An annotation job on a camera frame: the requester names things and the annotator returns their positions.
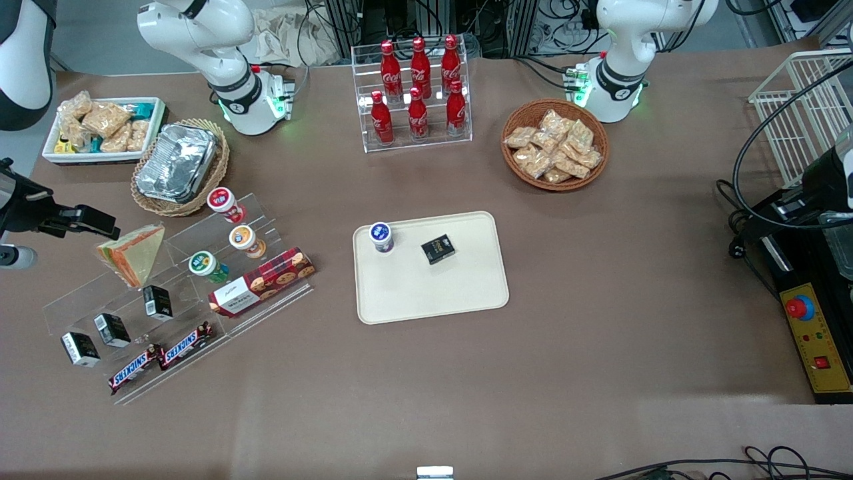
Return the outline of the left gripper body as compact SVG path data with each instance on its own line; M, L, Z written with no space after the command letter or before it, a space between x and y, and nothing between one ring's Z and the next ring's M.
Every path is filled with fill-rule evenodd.
M837 145L816 159L802 176L802 193L809 209L850 213L851 148Z

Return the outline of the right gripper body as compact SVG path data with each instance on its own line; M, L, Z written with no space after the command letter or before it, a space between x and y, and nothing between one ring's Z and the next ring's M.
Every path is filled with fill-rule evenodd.
M53 214L53 191L12 170L12 158L1 161L1 231L36 231Z

